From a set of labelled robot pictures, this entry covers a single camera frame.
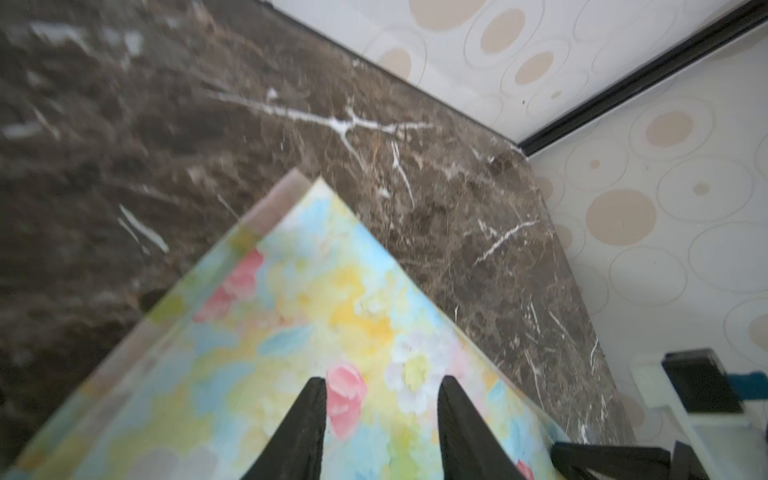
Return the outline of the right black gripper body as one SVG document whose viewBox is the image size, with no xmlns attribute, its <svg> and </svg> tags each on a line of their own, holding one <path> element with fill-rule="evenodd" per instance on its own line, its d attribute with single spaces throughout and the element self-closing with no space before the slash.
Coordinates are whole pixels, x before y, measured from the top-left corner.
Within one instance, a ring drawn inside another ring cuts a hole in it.
<svg viewBox="0 0 768 480">
<path fill-rule="evenodd" d="M 659 447 L 604 446 L 557 442 L 550 451 L 566 479 L 681 479 L 709 476 L 693 449 L 677 442 L 672 452 Z"/>
</svg>

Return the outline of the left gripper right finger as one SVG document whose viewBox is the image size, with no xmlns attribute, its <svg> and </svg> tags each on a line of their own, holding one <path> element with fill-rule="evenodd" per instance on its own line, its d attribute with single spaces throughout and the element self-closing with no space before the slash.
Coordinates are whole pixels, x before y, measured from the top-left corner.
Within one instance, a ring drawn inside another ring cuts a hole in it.
<svg viewBox="0 0 768 480">
<path fill-rule="evenodd" d="M 437 418 L 445 479 L 525 478 L 454 376 L 441 381 Z"/>
</svg>

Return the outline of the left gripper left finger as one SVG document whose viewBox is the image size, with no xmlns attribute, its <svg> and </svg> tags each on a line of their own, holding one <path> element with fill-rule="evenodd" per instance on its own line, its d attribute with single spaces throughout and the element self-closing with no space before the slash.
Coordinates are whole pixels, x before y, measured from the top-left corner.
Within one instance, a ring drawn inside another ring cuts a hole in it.
<svg viewBox="0 0 768 480">
<path fill-rule="evenodd" d="M 241 479 L 319 479 L 326 420 L 326 381 L 311 377 Z"/>
</svg>

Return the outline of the pastel floral skirt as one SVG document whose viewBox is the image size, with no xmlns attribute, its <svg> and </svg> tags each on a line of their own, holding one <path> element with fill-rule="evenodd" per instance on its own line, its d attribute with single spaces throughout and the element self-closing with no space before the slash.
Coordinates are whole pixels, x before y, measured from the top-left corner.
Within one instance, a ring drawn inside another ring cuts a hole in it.
<svg viewBox="0 0 768 480">
<path fill-rule="evenodd" d="M 554 479 L 565 433 L 322 180 L 284 176 L 144 317 L 11 479 L 238 479 L 320 381 L 324 479 L 439 479 L 453 376 L 513 470 Z"/>
</svg>

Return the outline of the right black frame post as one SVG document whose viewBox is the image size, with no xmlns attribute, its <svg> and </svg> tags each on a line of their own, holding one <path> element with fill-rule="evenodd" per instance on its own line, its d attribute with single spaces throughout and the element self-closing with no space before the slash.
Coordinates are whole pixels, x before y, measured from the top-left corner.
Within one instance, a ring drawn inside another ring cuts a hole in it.
<svg viewBox="0 0 768 480">
<path fill-rule="evenodd" d="M 767 2 L 748 1 L 700 32 L 655 57 L 590 100 L 531 134 L 517 147 L 538 153 L 610 111 L 677 75 L 767 22 Z"/>
</svg>

